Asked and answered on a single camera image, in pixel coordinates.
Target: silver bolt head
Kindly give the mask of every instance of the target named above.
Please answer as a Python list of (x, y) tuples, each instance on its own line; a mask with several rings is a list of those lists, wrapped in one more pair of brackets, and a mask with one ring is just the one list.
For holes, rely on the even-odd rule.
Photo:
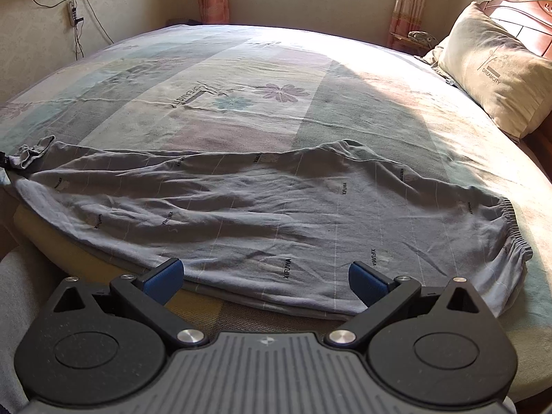
[(334, 330), (328, 335), (328, 338), (336, 344), (351, 344), (357, 339), (357, 335), (349, 330)]
[(195, 328), (187, 328), (176, 335), (180, 342), (185, 344), (197, 344), (205, 339), (205, 333)]

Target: beige pillowcase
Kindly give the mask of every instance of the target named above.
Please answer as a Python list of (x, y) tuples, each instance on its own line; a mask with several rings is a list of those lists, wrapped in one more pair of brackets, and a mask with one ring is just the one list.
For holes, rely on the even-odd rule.
[(515, 138), (552, 111), (552, 61), (526, 49), (475, 2), (456, 20), (438, 65)]
[(438, 44), (434, 49), (422, 57), (423, 62), (431, 66), (439, 64), (439, 58), (445, 49), (446, 44), (448, 44), (448, 37), (445, 37), (440, 44)]

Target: bedsheet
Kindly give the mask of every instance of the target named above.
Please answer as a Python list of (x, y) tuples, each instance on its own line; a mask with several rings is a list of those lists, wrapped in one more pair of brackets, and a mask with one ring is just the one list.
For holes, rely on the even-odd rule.
[(500, 317), (520, 355), (512, 396), (552, 384), (550, 182), (476, 103), (413, 57), (311, 32), (171, 27), (74, 63), (0, 106), (1, 150), (47, 135), (101, 149), (213, 152), (350, 138), (426, 177), (508, 197), (534, 251)]
[(498, 316), (533, 254), (506, 197), (427, 179), (353, 140), (282, 153), (145, 153), (52, 139), (10, 156), (20, 169), (8, 177), (35, 213), (143, 268), (180, 257), (185, 285), (243, 305), (359, 314), (349, 265), (370, 258), (423, 286), (462, 275)]

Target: bed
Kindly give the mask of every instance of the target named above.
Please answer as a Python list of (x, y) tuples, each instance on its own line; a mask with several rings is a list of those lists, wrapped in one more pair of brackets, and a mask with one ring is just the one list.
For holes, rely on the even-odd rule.
[[(515, 35), (528, 48), (550, 57), (550, 4), (482, 5), (510, 29), (519, 27)], [(547, 171), (549, 126), (546, 121), (527, 141)], [(212, 152), (280, 152), (350, 138), (426, 177), (506, 195), (534, 251), (524, 284), (500, 317), (520, 357), (510, 396), (521, 400), (552, 385), (550, 181), (466, 93), (415, 57), (297, 30), (175, 26), (57, 71), (0, 106), (0, 129), (0, 150), (8, 153), (47, 135), (99, 149)], [(19, 204), (2, 179), (4, 223), (62, 270), (97, 282), (143, 271), (71, 241)], [(187, 286), (169, 302), (210, 335), (222, 329), (322, 334), (341, 322), (263, 306)]]

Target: power strip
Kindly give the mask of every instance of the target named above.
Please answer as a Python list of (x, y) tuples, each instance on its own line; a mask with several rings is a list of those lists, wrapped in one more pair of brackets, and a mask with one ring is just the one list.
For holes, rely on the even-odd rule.
[(77, 17), (77, 6), (74, 5), (72, 1), (67, 4), (67, 12), (69, 15), (69, 24), (71, 25), (71, 27), (75, 27), (80, 22), (85, 20), (83, 17)]

